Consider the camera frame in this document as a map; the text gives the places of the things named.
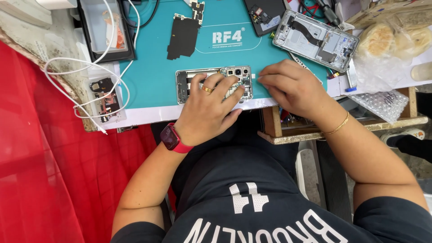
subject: screwdriver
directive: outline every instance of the screwdriver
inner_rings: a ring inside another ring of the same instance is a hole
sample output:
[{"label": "screwdriver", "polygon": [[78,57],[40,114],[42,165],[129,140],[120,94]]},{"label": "screwdriver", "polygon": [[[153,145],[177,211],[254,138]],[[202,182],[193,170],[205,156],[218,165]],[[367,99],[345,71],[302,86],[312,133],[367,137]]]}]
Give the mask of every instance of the screwdriver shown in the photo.
[{"label": "screwdriver", "polygon": [[328,21],[332,25],[337,26],[339,29],[342,30],[342,28],[340,27],[340,19],[336,16],[336,14],[333,12],[330,6],[325,4],[323,0],[316,0],[316,1],[317,4],[322,9],[324,16],[328,19]]}]

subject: gold bracelet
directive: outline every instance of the gold bracelet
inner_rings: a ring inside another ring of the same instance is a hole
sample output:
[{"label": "gold bracelet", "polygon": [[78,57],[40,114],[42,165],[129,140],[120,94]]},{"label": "gold bracelet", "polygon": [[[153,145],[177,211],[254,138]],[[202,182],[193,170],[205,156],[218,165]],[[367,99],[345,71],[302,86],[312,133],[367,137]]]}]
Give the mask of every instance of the gold bracelet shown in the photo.
[{"label": "gold bracelet", "polygon": [[343,121],[342,124],[339,127],[337,127],[333,132],[322,132],[322,133],[324,135],[329,135],[329,134],[332,134],[332,133],[335,133],[335,132],[339,131],[339,129],[341,129],[343,127],[343,125],[345,125],[348,122],[349,112],[347,112],[347,113],[348,113],[348,115],[346,116],[345,121]]}]

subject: red smartwatch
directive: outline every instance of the red smartwatch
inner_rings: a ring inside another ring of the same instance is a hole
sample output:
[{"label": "red smartwatch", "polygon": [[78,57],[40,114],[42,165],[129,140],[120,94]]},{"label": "red smartwatch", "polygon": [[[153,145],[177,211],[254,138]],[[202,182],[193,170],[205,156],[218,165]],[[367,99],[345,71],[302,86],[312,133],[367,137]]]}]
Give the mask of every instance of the red smartwatch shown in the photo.
[{"label": "red smartwatch", "polygon": [[161,140],[169,151],[177,153],[188,153],[193,146],[184,145],[177,132],[173,127],[174,123],[169,123],[168,126],[161,132]]}]

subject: sneaker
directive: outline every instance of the sneaker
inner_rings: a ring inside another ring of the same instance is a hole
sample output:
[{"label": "sneaker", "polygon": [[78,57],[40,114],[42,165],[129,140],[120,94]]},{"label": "sneaker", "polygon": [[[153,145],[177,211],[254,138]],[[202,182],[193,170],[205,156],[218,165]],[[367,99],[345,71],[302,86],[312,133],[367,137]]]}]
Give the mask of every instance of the sneaker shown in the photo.
[{"label": "sneaker", "polygon": [[423,130],[417,128],[410,128],[400,133],[384,134],[380,137],[380,140],[383,141],[383,143],[385,143],[385,145],[387,145],[389,148],[397,148],[396,142],[407,135],[414,136],[420,140],[423,140],[425,138],[425,132]]}]

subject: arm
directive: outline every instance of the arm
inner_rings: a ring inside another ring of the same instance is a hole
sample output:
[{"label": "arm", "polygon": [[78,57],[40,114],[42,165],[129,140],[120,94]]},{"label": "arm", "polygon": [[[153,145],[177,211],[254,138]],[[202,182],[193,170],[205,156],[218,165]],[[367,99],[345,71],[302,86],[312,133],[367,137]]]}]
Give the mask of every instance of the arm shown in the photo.
[{"label": "arm", "polygon": [[[323,132],[334,131],[347,116],[317,78],[296,62],[281,61],[265,67],[259,75],[258,81],[285,110],[313,120]],[[353,117],[326,139],[356,182],[354,209],[370,198],[393,196],[428,210],[422,190],[405,163]]]},{"label": "arm", "polygon": [[[227,114],[238,103],[244,93],[239,87],[222,102],[228,88],[237,82],[237,77],[225,78],[221,74],[208,77],[204,86],[212,93],[199,89],[199,81],[207,77],[197,74],[191,81],[191,95],[187,99],[176,129],[183,144],[196,146],[228,129],[241,113],[237,109]],[[124,226],[144,221],[163,228],[160,204],[165,198],[175,170],[186,154],[169,151],[163,143],[138,168],[126,186],[114,215],[112,236]]]}]

